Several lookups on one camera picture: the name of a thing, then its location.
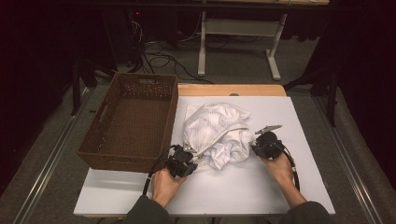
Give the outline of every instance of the crumpled white garment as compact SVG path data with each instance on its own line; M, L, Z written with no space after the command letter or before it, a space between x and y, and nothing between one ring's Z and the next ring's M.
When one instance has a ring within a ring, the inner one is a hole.
M189 105L183 140L193 149L196 171L221 170L227 163L244 161L250 151L253 134L244 122L249 112L225 103Z

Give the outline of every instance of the brown wicker basket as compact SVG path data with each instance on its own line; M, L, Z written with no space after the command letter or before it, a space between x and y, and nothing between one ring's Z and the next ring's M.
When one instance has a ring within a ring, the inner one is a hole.
M117 73L77 154L92 169L147 173L170 147L177 98L176 76Z

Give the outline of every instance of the white cloth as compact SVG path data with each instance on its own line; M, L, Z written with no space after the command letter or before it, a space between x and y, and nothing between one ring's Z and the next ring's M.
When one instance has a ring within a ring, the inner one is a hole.
M244 119L249 112L230 104L188 106L183 138L193 150L196 171L221 170L227 163L244 161L254 140Z

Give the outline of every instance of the hand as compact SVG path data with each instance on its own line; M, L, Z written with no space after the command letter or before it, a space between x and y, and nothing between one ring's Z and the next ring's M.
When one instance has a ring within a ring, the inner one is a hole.
M274 160L263 159L262 161L267 166L268 172L272 178L279 185L283 195L288 201L289 207L293 208L299 204L306 203L305 197L294 186L293 171L291 165L285 154L280 154Z
M157 171L152 182L152 200L165 207L175 196L187 177L175 179L167 168Z

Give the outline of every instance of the human hand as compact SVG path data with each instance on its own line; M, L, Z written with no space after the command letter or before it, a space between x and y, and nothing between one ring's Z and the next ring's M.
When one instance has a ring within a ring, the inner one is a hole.
M175 179L167 168L157 171L152 182L152 200L165 207L175 196L187 177Z
M261 159L267 166L271 177L278 185L292 183L293 171L291 170L290 162L285 154L281 153L274 160Z

